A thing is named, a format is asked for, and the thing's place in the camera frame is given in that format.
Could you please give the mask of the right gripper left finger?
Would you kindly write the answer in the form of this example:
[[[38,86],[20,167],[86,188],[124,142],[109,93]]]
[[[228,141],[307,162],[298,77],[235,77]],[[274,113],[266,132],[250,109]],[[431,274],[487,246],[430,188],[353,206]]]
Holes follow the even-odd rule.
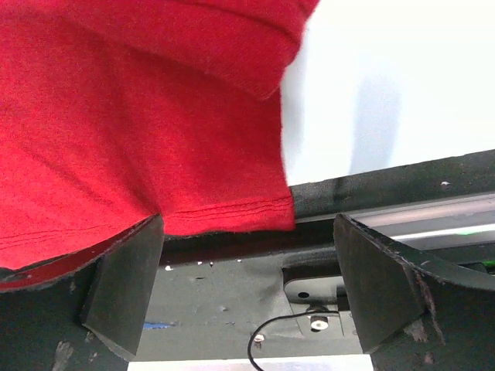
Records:
[[[126,370],[164,242],[152,216],[102,243],[19,269],[1,265],[3,370]]]

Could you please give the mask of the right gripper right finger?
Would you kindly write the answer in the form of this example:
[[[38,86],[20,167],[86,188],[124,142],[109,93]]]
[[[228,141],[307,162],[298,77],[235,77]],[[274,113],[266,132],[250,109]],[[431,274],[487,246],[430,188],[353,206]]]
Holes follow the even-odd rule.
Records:
[[[494,278],[338,215],[333,238],[375,370],[492,370]]]

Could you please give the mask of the red t shirt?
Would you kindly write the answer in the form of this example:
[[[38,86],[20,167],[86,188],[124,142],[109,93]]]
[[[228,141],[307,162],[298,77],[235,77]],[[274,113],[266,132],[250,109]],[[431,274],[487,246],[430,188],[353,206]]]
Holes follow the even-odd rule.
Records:
[[[1,266],[159,215],[287,231],[281,82],[315,1],[3,1]]]

